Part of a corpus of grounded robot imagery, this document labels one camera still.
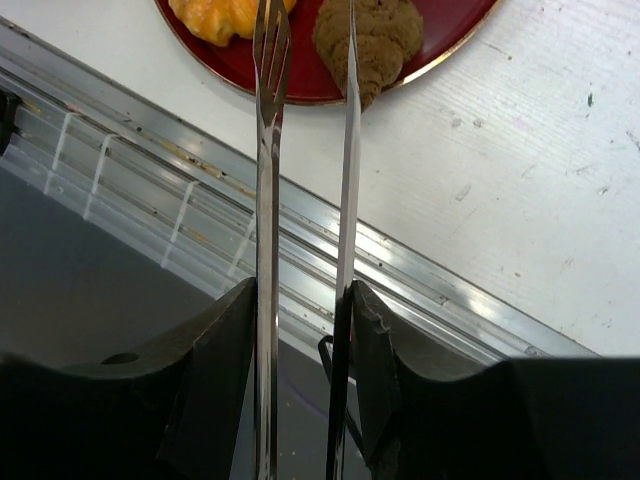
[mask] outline pastry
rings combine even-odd
[[[284,0],[287,13],[295,4],[296,0]],[[234,35],[253,37],[257,5],[258,0],[169,0],[192,35],[218,47],[228,46]]]
[[[411,0],[354,0],[358,83],[363,110],[395,82],[402,66],[422,47],[422,17]],[[324,0],[313,44],[345,95],[349,54],[349,2]]]

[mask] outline scuffed white surface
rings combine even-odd
[[[0,15],[254,155],[250,99],[153,0],[0,0]],[[630,0],[505,0],[363,115],[360,218],[587,347],[640,354],[638,25]],[[285,114],[282,173],[334,204],[343,128],[343,107]]]

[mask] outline metal track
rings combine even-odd
[[[213,297],[254,274],[252,159],[1,18],[0,45],[0,88],[23,99],[0,167]],[[332,331],[339,212],[280,188],[280,335],[317,358]],[[365,224],[356,246],[358,278],[476,361],[594,355]]]

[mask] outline red plate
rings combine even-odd
[[[322,1],[298,0],[289,15],[293,59],[288,103],[322,105],[342,101],[340,90],[311,42],[311,32]],[[156,0],[156,3],[173,32],[196,59],[227,83],[255,93],[250,40],[235,37],[230,46],[215,47],[189,33],[173,14],[169,0]],[[404,66],[392,87],[414,80],[455,52],[475,33],[500,0],[414,0],[414,3],[424,19],[422,50]]]

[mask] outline metal utensil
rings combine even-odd
[[[259,0],[253,36],[258,124],[255,339],[255,478],[277,477],[278,225],[280,136],[291,64],[291,31],[282,0]]]
[[[327,445],[327,480],[342,479],[344,430],[349,380],[349,344],[353,296],[351,284],[356,256],[358,190],[360,185],[360,88],[358,86],[358,48],[354,1],[349,0],[349,58],[347,82],[347,121],[342,166],[340,200],[340,238],[338,240],[338,276],[336,311],[333,327],[329,438]]]

